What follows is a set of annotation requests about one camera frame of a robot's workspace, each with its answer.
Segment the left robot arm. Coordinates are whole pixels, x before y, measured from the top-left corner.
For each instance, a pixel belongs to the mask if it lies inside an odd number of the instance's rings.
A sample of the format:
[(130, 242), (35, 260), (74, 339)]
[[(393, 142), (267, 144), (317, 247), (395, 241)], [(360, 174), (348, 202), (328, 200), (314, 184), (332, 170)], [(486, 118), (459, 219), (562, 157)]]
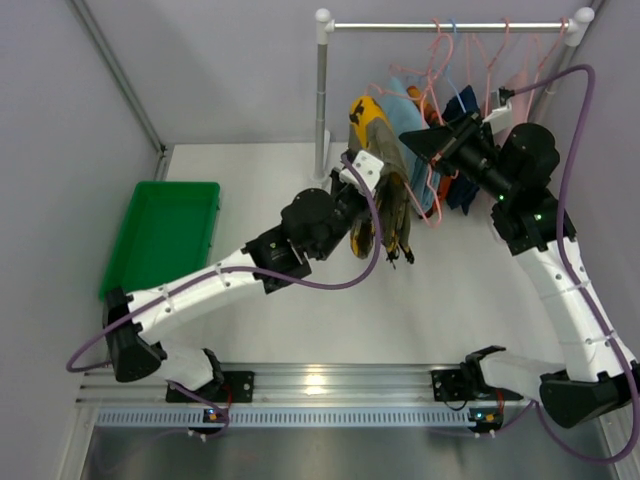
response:
[(215, 265), (156, 288), (109, 292), (104, 326), (116, 380), (157, 377), (167, 382), (170, 401), (214, 400), (224, 384), (214, 352), (172, 343), (169, 334), (223, 306), (292, 284), (319, 290), (354, 286), (310, 281), (310, 263), (327, 260), (357, 221), (371, 217), (380, 179), (379, 168), (358, 160), (333, 173), (330, 192), (301, 191), (277, 226)]

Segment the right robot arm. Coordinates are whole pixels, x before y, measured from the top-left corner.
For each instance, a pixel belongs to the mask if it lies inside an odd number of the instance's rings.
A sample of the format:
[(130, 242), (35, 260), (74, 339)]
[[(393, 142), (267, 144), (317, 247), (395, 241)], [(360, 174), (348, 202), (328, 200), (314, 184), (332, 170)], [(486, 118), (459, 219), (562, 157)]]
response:
[(498, 146), (490, 125), (467, 114), (399, 139), (424, 163), (441, 173), (461, 173), (494, 199), (494, 229), (528, 275), (562, 350), (560, 363), (527, 359), (498, 346), (470, 353), (461, 365), (469, 387), (535, 400), (563, 428), (628, 405), (631, 390), (623, 369), (637, 376), (639, 365), (627, 347), (617, 358), (589, 306), (597, 296), (583, 269), (575, 227), (558, 212), (547, 187), (560, 161), (553, 134), (521, 123)]

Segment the yellow camouflage trousers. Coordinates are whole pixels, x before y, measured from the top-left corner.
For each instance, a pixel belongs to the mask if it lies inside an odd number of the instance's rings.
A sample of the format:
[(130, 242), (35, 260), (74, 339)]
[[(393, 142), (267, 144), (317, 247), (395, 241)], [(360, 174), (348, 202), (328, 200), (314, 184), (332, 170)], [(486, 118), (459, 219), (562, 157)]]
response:
[(409, 245), (411, 231), (408, 167), (399, 141), (383, 109), (371, 96), (361, 96), (351, 105), (346, 155), (354, 160), (364, 150), (384, 163), (375, 190), (375, 203), (382, 229), (382, 245), (387, 260), (404, 257), (409, 264), (415, 256)]

